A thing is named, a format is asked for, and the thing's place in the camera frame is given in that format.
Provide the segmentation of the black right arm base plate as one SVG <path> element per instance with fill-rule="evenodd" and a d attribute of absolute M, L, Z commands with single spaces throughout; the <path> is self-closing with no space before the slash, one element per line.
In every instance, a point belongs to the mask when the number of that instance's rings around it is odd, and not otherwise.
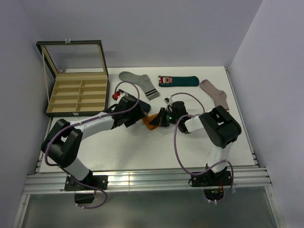
<path fill-rule="evenodd" d="M 194 174 L 197 174 L 197 172 L 194 172 L 189 180 L 189 185 L 192 187 L 230 186 L 233 181 L 231 172 L 227 170 L 217 173 L 208 171 L 200 176 Z"/>

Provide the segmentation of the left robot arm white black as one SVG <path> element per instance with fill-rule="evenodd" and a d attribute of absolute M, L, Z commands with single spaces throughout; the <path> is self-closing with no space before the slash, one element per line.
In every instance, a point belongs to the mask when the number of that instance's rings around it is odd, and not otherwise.
<path fill-rule="evenodd" d="M 109 109 L 78 121 L 59 119 L 41 145 L 48 166 L 58 166 L 76 179 L 76 185 L 86 190 L 93 184 L 93 173 L 77 157 L 80 144 L 86 138 L 124 125 L 129 127 L 145 117 L 139 102 L 123 96 Z"/>

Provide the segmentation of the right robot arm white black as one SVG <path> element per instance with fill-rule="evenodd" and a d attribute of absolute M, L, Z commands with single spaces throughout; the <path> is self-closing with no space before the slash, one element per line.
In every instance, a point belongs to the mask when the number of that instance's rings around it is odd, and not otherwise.
<path fill-rule="evenodd" d="M 206 181 L 210 185 L 216 185 L 222 179 L 222 171 L 231 165 L 228 161 L 233 143 L 241 135 L 240 124 L 221 105 L 216 106 L 209 112 L 198 115 L 189 115 L 183 101 L 176 101 L 169 108 L 161 108 L 159 113 L 149 121 L 151 126 L 168 127 L 175 125 L 173 135 L 173 147 L 175 156 L 180 167 L 188 174 L 195 176 L 206 173 Z M 204 130 L 213 143 L 209 161 L 205 171 L 192 173 L 187 170 L 178 155 L 176 135 L 177 131 L 190 134 L 198 130 Z"/>

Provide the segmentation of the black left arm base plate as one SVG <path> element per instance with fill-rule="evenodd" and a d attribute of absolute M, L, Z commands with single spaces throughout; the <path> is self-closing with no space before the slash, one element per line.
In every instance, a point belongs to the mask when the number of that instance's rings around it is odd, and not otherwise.
<path fill-rule="evenodd" d="M 86 185 L 92 186 L 94 188 L 99 188 L 102 190 L 107 189 L 108 176 L 107 175 L 94 175 L 90 183 Z M 67 176 L 66 183 L 64 186 L 64 191 L 82 191 L 82 190 L 92 190 L 89 187 L 78 184 L 74 178 Z"/>

